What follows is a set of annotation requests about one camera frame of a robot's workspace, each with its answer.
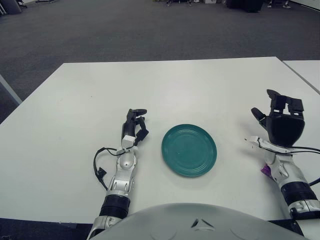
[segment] wire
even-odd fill
[[[97,158],[97,156],[101,153],[101,152],[103,152],[103,151],[105,151],[105,150],[107,150],[112,156],[120,156],[120,155],[122,155],[122,154],[125,154],[126,153],[126,151],[124,151],[124,149],[123,149],[123,152],[121,152],[121,153],[119,153],[119,154],[114,154],[114,153],[112,153],[111,151],[117,151],[117,149],[115,149],[115,148],[112,148],[112,147],[102,147],[102,148],[100,148],[96,153],[95,153],[95,155],[94,155],[94,159],[93,159],[93,170],[94,170],[94,174],[95,174],[95,176],[96,176],[96,178],[98,179],[98,181],[102,184],[102,186],[105,188],[105,190],[107,190],[108,191],[108,187],[106,186],[106,184],[105,184],[105,182],[104,182],[104,180],[103,180],[103,177],[106,175],[106,171],[105,170],[103,170],[101,167],[99,167],[99,170],[97,169],[97,161],[96,161],[96,158]]]
[[[304,147],[304,146],[295,146],[295,147],[292,147],[293,149],[310,149],[310,150],[315,150],[315,151],[291,151],[291,152],[285,152],[285,153],[282,153],[282,152],[278,152],[278,151],[272,151],[270,149],[267,149],[267,148],[264,148],[260,145],[260,137],[258,138],[258,143],[259,143],[259,148],[261,149],[264,149],[264,150],[267,150],[269,152],[272,152],[272,153],[275,153],[275,154],[297,154],[297,153],[313,153],[313,154],[320,154],[319,149],[317,148],[312,148],[312,147]],[[320,177],[317,179],[317,180],[314,180],[312,182],[309,183],[309,186],[313,186],[313,185],[316,185],[320,183]]]
[[[318,184],[318,183],[320,183],[320,177],[317,180],[314,180],[314,181],[310,182],[309,186],[313,186],[313,185]]]
[[[317,152],[317,151],[291,151],[291,152],[279,152],[279,151],[273,151],[273,150],[270,150],[270,149],[267,149],[265,147],[262,147],[261,144],[260,144],[260,137],[258,138],[258,146],[259,148],[261,149],[264,149],[266,151],[269,151],[271,153],[275,153],[275,154],[298,154],[298,153],[313,153],[313,154],[320,154],[320,151]],[[313,150],[318,150],[316,148],[312,148],[312,147],[309,147],[309,148],[306,148],[306,147],[293,147],[293,148],[297,148],[297,149],[313,149]]]
[[[290,148],[291,149],[309,149],[309,150],[320,152],[320,149],[318,149],[318,148],[307,147],[307,146],[292,146]]]

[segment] teal plate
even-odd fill
[[[198,177],[207,173],[217,159],[212,137],[201,127],[181,124],[171,128],[161,145],[166,164],[177,174]]]

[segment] white table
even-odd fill
[[[320,60],[283,62],[320,94]]]
[[[65,63],[0,125],[0,218],[92,223],[105,191],[93,172],[97,149],[118,147],[129,108],[146,108],[147,138],[130,212],[194,202],[265,220],[285,218],[277,185],[260,172],[264,152],[244,140],[267,139],[251,114],[266,114],[266,89],[303,99],[305,128],[297,146],[319,147],[320,96],[276,57]],[[207,174],[186,178],[162,159],[165,133],[178,124],[205,129],[217,146]],[[316,154],[294,157],[308,181],[319,177]],[[107,181],[115,157],[101,154]],[[320,184],[312,187],[320,197]]]

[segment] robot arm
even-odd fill
[[[134,185],[138,158],[138,142],[142,141],[149,131],[146,129],[145,118],[140,115],[146,114],[145,109],[130,109],[126,122],[122,126],[121,147],[116,151],[116,172],[112,177],[109,188],[106,188],[106,197],[102,204],[99,216],[94,220],[92,229],[87,240],[120,222],[128,215],[130,206],[131,190]],[[136,126],[141,130],[136,134]],[[99,181],[106,174],[103,169],[102,175],[97,175]]]
[[[320,202],[302,171],[295,165],[291,154],[294,152],[290,150],[305,126],[302,101],[273,90],[267,90],[267,93],[271,98],[269,116],[257,108],[251,112],[267,130],[270,142],[258,136],[250,137],[249,142],[266,150],[265,163],[288,205],[291,217],[294,220],[320,218]],[[290,114],[283,113],[286,104]]]

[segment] purple object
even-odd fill
[[[267,175],[269,178],[272,178],[272,176],[271,176],[271,169],[270,169],[270,167],[269,167],[267,164],[265,164],[260,171],[261,171],[262,173],[264,173],[265,175]]]

